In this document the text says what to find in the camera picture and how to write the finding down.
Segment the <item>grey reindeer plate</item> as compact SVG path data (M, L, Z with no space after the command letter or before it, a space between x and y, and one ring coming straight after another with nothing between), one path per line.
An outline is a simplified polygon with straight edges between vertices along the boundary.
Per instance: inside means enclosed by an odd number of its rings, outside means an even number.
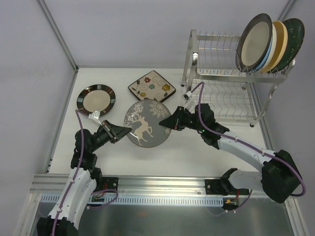
M168 108L155 100L134 103L127 111L124 126L131 128L127 135L132 143L142 148L154 148L164 143L171 129L159 122L171 115Z

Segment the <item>striped rim round plate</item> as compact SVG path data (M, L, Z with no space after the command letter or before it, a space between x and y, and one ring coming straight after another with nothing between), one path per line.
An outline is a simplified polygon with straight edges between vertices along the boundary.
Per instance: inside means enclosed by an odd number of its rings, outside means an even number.
M77 109L88 116L99 111L100 116L112 110L116 102L116 95L112 88L103 84L95 84L83 89L77 99Z

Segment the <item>brown rimmed cream plate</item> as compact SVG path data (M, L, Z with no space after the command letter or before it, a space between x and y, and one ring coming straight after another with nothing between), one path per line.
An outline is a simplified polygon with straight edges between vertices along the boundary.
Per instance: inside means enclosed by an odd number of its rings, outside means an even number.
M272 20L266 13L256 15L247 24L235 55L235 64L240 72L250 73L262 62L272 40L272 30Z

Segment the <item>cream bear plate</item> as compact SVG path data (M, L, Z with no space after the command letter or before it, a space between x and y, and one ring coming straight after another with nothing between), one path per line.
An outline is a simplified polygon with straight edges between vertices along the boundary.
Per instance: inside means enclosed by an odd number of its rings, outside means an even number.
M275 22L273 22L272 40L270 43L270 51L269 51L268 58L267 58L266 62L264 63L264 65L262 66L262 68L260 69L259 72L264 73L265 70L267 69L267 66L271 62L272 57L274 55L274 52L276 49L276 43L277 43L277 31L276 31L276 27L275 27Z

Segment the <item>blue bear plate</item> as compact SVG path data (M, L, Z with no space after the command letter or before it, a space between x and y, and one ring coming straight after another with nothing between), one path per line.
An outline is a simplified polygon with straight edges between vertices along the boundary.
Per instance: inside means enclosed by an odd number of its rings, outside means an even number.
M263 57L262 62L261 62L259 65L257 65L257 66L252 70L252 72L257 72L257 71L259 71L259 70L261 70L261 69L263 68L264 64L266 63L266 61L267 61L267 59L268 59L268 57L269 57L269 54L270 54L270 51L271 51L271 47L272 47L272 42L270 42L269 47L268 47L268 50L267 50L265 56Z

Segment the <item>yellow bear plate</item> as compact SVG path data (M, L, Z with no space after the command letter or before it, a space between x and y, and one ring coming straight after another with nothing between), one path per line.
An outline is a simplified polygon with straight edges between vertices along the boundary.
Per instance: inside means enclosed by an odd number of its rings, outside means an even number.
M273 26L275 27L276 33L277 33L277 41L275 44L275 50L269 63L261 69L262 73L270 72L276 68L276 66L279 64L280 60L282 59L285 53L286 47L287 47L288 32L287 32L286 26L281 21L274 21Z

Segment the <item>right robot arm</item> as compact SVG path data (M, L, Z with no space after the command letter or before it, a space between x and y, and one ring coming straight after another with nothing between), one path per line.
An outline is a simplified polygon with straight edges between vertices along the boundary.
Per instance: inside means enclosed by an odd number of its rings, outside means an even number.
M303 192L306 191L302 177L287 151L274 152L239 138L216 122L208 104L195 106L194 113L179 106L159 124L177 131L185 128L195 130L207 145L231 153L255 168L254 172L229 169L217 183L210 185L217 194L226 196L240 189L257 190L263 191L273 201L283 203L288 197L296 196L294 191L298 186L302 186Z

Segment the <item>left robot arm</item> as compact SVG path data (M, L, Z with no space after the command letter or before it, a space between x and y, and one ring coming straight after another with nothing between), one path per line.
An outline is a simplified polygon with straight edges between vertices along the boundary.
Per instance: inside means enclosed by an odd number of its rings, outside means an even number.
M95 151L106 143L115 144L131 132L105 120L95 133L81 128L75 134L71 170L62 194L47 217L39 218L39 236L76 236L79 223L93 193L105 192L100 168L96 167Z

